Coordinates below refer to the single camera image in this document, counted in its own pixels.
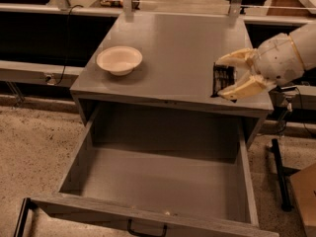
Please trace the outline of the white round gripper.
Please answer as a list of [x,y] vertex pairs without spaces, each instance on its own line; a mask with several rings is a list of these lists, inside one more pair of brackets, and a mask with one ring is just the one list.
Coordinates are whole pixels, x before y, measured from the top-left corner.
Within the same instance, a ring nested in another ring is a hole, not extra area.
[[218,96],[237,101],[283,86],[301,77],[304,65],[290,35],[278,34],[265,40],[257,48],[242,48],[221,56],[216,65],[250,69],[253,65],[258,75],[251,75],[218,92]]

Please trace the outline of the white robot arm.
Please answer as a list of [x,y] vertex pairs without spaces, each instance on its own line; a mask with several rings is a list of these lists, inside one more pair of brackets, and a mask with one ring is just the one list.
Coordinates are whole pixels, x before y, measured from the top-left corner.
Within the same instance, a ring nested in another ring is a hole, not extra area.
[[229,101],[252,97],[281,87],[316,66],[316,25],[310,23],[287,34],[278,34],[257,48],[228,53],[215,62],[232,76],[232,85],[219,86],[215,79],[214,95]]

